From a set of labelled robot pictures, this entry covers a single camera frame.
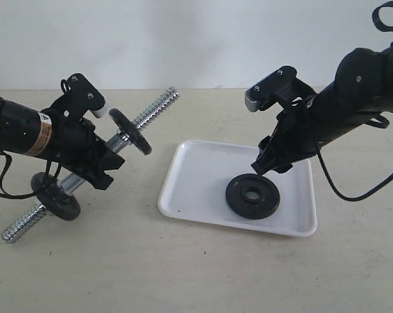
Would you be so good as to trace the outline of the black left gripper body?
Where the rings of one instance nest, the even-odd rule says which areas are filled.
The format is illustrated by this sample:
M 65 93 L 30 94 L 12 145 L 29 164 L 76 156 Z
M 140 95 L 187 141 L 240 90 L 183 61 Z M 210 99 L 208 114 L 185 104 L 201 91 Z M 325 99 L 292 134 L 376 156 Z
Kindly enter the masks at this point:
M 49 112 L 52 135 L 48 144 L 48 159 L 81 176 L 98 175 L 105 154 L 104 140 L 95 134 L 95 125 L 80 119 L 74 125 L 59 112 Z

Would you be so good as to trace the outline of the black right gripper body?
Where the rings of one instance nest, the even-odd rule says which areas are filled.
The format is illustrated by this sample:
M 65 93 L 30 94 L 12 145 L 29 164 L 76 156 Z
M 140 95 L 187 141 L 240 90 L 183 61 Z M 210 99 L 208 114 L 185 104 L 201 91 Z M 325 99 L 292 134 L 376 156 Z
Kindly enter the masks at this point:
M 274 156 L 274 161 L 292 163 L 314 157 L 318 150 L 320 109 L 298 104 L 278 114 L 273 133 L 258 145 L 259 155 Z

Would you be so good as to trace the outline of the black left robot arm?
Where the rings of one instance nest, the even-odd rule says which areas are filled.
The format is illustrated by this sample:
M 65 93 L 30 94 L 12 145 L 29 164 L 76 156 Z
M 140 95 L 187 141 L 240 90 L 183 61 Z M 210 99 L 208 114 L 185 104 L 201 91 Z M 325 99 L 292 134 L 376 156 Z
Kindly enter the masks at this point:
M 0 97 L 0 152 L 55 162 L 105 190 L 113 182 L 108 172 L 118 170 L 125 160 L 84 117 L 93 108 L 87 95 L 72 91 L 40 111 Z

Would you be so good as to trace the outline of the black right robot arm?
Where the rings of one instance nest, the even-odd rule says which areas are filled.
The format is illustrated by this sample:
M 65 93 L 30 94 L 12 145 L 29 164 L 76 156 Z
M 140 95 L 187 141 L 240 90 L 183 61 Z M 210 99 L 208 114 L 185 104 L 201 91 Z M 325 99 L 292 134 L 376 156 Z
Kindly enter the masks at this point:
M 393 113 L 393 46 L 382 52 L 354 49 L 320 92 L 297 78 L 294 67 L 283 66 L 249 88 L 245 101 L 251 112 L 282 107 L 251 167 L 259 175 L 284 173 L 383 112 Z

